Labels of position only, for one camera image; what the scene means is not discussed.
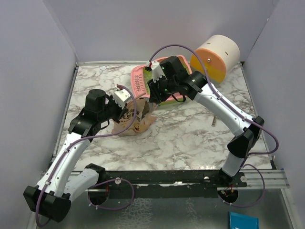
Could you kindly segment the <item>pink cat litter bag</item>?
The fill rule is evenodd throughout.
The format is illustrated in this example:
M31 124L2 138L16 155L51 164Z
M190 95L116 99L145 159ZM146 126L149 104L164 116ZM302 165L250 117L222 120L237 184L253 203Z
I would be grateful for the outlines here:
M133 124L126 131L119 134L120 136L132 136L132 135L142 134L145 131L147 131L148 128L156 121L157 118L152 113L143 112L144 105L145 105L144 100L140 100L140 97L136 99L136 107L137 107L136 118ZM121 119L120 123L114 123L112 128L112 133L117 133L122 131L133 120L133 115L134 115L133 101L130 101L127 104L127 108L129 111L126 113L124 118Z

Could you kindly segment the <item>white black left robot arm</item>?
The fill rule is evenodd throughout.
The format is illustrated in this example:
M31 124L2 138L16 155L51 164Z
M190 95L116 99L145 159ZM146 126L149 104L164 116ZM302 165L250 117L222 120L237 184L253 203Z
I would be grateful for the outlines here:
M128 111L129 101L135 101L132 92L122 85L112 95L104 90L92 89L85 98L85 106L72 119L64 144L52 165L36 186L27 186L23 196L36 224L43 227L39 218L61 222L68 214L72 202L90 187L101 188L105 184L104 168L88 165L78 176L69 179L80 156L103 129L102 123L113 120L118 123Z

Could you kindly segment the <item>metal litter scoop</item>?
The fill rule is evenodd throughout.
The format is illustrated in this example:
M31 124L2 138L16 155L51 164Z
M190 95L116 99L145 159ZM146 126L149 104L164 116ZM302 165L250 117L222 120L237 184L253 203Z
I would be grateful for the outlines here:
M144 113L152 113L159 106L156 103L149 102L148 97L141 97L140 100L145 101L145 105L144 105L144 108L143 108Z

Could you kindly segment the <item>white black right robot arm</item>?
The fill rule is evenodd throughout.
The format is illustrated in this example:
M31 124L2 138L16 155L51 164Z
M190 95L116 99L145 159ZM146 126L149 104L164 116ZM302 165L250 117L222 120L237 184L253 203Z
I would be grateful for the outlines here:
M183 98L189 98L209 109L233 133L234 137L227 145L229 154L219 172L220 183L225 187L232 185L246 156L260 137L261 130L257 125L263 125L264 119L246 115L250 119L247 122L234 113L238 108L233 103L222 94L216 95L213 92L215 87L208 84L201 72L188 73L176 56L161 62L147 62L145 69L152 73L152 79L148 81L151 103L160 104L179 93Z

